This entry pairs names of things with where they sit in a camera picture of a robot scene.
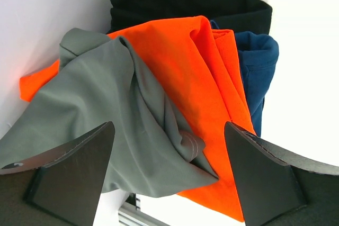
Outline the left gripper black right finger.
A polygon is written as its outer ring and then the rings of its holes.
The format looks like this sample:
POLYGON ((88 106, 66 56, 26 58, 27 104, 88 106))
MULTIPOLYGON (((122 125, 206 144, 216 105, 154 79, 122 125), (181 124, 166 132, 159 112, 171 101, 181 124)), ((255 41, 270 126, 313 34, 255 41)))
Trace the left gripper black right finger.
POLYGON ((228 157, 246 225, 338 225, 338 167, 225 124, 228 157))

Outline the grey t shirt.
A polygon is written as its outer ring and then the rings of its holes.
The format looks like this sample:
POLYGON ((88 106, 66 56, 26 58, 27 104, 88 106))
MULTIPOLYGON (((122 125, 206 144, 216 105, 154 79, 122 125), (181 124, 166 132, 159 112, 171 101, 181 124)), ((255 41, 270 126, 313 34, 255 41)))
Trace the grey t shirt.
POLYGON ((204 140, 126 38, 72 29, 59 52, 59 73, 2 137, 2 166, 110 121, 115 137, 104 192, 163 197, 218 181, 203 154, 204 140))

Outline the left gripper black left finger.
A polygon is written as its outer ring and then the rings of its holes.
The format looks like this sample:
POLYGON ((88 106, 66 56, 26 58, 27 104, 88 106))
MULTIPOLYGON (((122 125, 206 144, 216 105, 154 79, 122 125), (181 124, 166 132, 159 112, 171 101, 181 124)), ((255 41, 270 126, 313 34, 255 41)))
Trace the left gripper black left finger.
POLYGON ((1 168, 1 225, 92 225, 114 135, 107 122, 1 168))

